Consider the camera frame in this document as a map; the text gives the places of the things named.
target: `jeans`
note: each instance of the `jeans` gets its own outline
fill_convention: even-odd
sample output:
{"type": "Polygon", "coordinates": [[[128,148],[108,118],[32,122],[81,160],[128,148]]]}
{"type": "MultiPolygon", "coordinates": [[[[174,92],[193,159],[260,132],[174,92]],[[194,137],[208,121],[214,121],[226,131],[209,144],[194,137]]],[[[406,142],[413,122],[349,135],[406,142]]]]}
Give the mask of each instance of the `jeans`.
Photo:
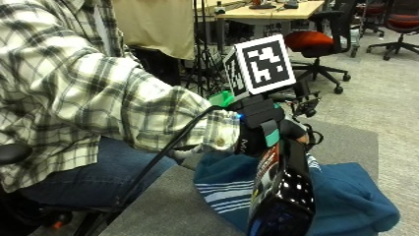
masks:
{"type": "MultiPolygon", "coordinates": [[[[97,163],[49,174],[36,185],[19,190],[20,194],[53,206],[112,207],[124,198],[128,186],[155,156],[156,153],[133,149],[124,141],[103,138],[97,163]]],[[[135,201],[160,175],[176,164],[169,157],[157,162],[136,186],[125,205],[135,201]]]]}

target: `black cable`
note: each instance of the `black cable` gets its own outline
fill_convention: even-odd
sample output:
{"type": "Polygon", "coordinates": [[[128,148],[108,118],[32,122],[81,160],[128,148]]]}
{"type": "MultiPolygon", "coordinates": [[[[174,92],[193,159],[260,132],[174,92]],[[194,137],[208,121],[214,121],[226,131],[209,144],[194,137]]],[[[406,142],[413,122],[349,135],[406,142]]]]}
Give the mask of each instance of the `black cable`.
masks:
{"type": "Polygon", "coordinates": [[[202,61],[201,61],[201,45],[200,45],[200,41],[197,40],[197,38],[200,38],[197,36],[197,33],[200,31],[198,29],[198,23],[200,23],[200,20],[198,20],[198,4],[197,4],[197,1],[198,0],[194,0],[194,13],[196,13],[196,44],[197,44],[197,55],[198,55],[198,58],[197,58],[197,66],[198,66],[198,94],[201,96],[204,96],[204,92],[202,92],[202,61]]]}
{"type": "MultiPolygon", "coordinates": [[[[204,31],[204,55],[206,55],[206,58],[204,58],[205,60],[205,66],[206,66],[206,70],[210,69],[210,59],[209,59],[209,55],[206,54],[208,52],[208,49],[209,49],[209,42],[208,42],[208,14],[206,14],[206,3],[205,3],[205,0],[201,0],[201,8],[202,8],[202,31],[204,31]]],[[[208,89],[210,88],[210,78],[206,79],[206,82],[208,82],[208,89]]]]}
{"type": "Polygon", "coordinates": [[[105,221],[112,217],[113,213],[117,212],[117,209],[124,208],[124,204],[127,202],[127,200],[129,199],[131,195],[133,194],[135,191],[135,187],[136,185],[140,183],[141,179],[144,178],[144,176],[147,175],[147,173],[149,172],[149,170],[152,169],[152,167],[157,164],[157,162],[160,161],[160,159],[168,154],[169,150],[173,149],[173,147],[176,146],[177,143],[181,142],[181,140],[185,138],[185,136],[189,134],[189,132],[193,130],[193,128],[196,127],[197,123],[202,120],[202,118],[213,111],[216,110],[222,110],[224,107],[221,106],[210,106],[205,112],[202,114],[200,114],[184,127],[184,129],[180,131],[180,133],[174,136],[173,140],[169,142],[169,144],[167,145],[167,147],[159,151],[159,153],[156,154],[156,156],[153,157],[153,159],[148,162],[147,166],[144,167],[144,169],[141,170],[141,172],[139,173],[139,175],[136,176],[135,180],[132,181],[131,185],[128,186],[125,192],[123,193],[123,198],[117,200],[116,205],[112,207],[112,209],[107,212],[107,214],[104,215],[104,217],[97,220],[95,222],[95,224],[92,225],[87,236],[92,235],[95,233],[95,231],[97,230],[97,228],[100,227],[100,225],[103,223],[105,223],[105,221]]]}

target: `wire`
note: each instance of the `wire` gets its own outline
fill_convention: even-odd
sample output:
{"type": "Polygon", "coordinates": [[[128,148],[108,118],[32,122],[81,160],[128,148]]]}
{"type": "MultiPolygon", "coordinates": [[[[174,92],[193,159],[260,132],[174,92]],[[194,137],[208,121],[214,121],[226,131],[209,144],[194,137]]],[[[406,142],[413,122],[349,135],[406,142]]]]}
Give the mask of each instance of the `wire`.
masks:
{"type": "Polygon", "coordinates": [[[152,167],[157,164],[157,162],[161,160],[161,158],[168,154],[169,150],[173,149],[177,143],[181,142],[181,140],[185,138],[185,136],[189,134],[189,132],[196,127],[197,123],[202,120],[202,118],[213,111],[222,110],[224,108],[221,106],[210,106],[202,114],[200,114],[184,127],[184,129],[180,131],[180,133],[174,136],[173,140],[169,142],[167,147],[156,154],[153,159],[148,162],[147,166],[136,176],[135,180],[131,182],[131,185],[128,186],[127,190],[123,193],[123,199],[117,200],[117,204],[112,207],[112,209],[107,212],[101,220],[97,220],[95,224],[92,225],[87,235],[92,235],[96,231],[96,229],[100,227],[100,225],[112,217],[113,213],[117,212],[117,209],[124,207],[125,202],[128,201],[131,195],[133,194],[135,187],[140,183],[141,179],[152,169],[152,167]]]}
{"type": "Polygon", "coordinates": [[[206,0],[206,9],[205,11],[208,12],[206,15],[210,16],[210,4],[209,4],[209,0],[206,0]]]}
{"type": "Polygon", "coordinates": [[[282,11],[284,8],[285,7],[281,7],[281,8],[277,8],[276,10],[272,11],[272,17],[270,17],[270,22],[269,22],[269,29],[270,29],[270,31],[269,31],[269,33],[266,33],[266,36],[272,36],[273,35],[273,30],[274,30],[274,28],[273,28],[274,13],[282,11]]]}

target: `blue towel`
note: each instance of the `blue towel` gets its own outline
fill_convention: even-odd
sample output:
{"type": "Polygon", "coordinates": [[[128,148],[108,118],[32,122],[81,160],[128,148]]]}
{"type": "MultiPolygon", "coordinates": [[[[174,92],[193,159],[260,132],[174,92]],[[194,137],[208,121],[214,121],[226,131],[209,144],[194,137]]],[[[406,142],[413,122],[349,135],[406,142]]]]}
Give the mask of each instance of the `blue towel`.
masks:
{"type": "MultiPolygon", "coordinates": [[[[358,163],[319,165],[308,155],[315,217],[306,235],[377,235],[391,229],[399,211],[358,163]]],[[[208,153],[194,183],[214,211],[246,231],[258,159],[244,154],[208,153]]]]}

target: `shirt sleeve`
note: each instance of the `shirt sleeve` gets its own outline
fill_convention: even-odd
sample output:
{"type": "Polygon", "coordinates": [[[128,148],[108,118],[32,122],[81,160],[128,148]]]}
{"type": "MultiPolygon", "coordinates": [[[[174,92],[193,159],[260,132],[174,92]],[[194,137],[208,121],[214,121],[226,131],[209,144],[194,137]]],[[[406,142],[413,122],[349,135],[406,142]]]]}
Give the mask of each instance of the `shirt sleeve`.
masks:
{"type": "MultiPolygon", "coordinates": [[[[3,15],[4,75],[63,123],[160,150],[210,107],[188,89],[148,74],[131,56],[107,57],[44,7],[16,4],[3,15]]],[[[200,121],[178,147],[202,144],[226,150],[237,137],[236,113],[220,110],[200,121]]]]}

